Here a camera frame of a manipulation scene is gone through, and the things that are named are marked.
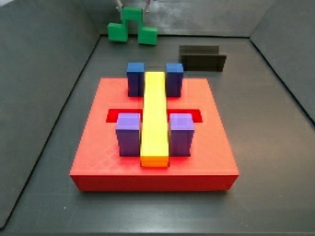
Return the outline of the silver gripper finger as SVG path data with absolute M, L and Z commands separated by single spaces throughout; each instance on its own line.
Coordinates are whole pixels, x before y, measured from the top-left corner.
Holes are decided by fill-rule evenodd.
M 115 0 L 115 1 L 117 1 L 117 9 L 118 9 L 118 11 L 121 11 L 123 8 L 123 3 L 121 0 Z
M 150 12 L 150 3 L 151 3 L 151 0 L 146 0 L 146 5 L 145 5 L 146 12 Z

